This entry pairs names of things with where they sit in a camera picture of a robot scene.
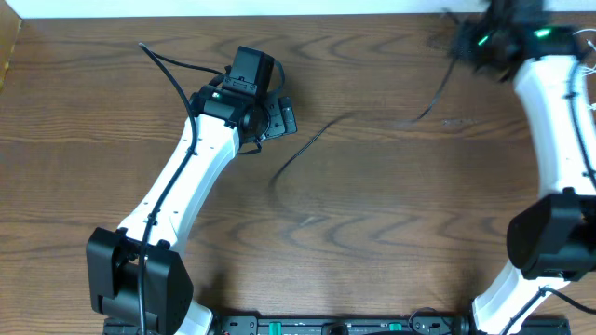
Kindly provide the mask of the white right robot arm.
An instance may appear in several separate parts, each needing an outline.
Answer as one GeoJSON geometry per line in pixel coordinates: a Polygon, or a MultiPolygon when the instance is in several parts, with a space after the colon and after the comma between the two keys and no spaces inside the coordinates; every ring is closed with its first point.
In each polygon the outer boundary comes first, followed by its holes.
{"type": "Polygon", "coordinates": [[[527,117],[538,166],[536,202],[507,230],[508,262],[454,334],[519,334],[548,297],[595,269],[595,124],[581,72],[588,51],[540,1],[491,0],[458,25],[452,55],[510,81],[527,117]]]}

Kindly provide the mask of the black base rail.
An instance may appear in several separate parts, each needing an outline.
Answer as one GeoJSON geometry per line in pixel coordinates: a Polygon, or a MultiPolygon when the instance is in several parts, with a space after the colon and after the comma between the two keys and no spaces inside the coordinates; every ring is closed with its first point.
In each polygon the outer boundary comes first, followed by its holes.
{"type": "MultiPolygon", "coordinates": [[[[364,335],[364,334],[480,334],[469,330],[463,321],[452,317],[416,315],[393,319],[325,319],[262,318],[255,316],[222,316],[211,323],[207,334],[213,335],[364,335]]],[[[102,334],[139,334],[136,327],[113,318],[104,320],[102,334]]],[[[570,335],[569,321],[564,318],[526,319],[521,335],[570,335]]]]}

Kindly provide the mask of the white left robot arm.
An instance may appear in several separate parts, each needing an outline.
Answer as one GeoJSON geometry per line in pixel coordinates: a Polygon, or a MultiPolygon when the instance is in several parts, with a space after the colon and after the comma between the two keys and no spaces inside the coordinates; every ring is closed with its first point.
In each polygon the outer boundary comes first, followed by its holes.
{"type": "Polygon", "coordinates": [[[269,87],[282,65],[239,47],[234,61],[191,96],[183,134],[141,203],[114,231],[98,227],[87,246],[92,309],[106,334],[210,332],[213,312],[194,299],[183,264],[196,217],[242,146],[296,132],[291,101],[269,87]]]}

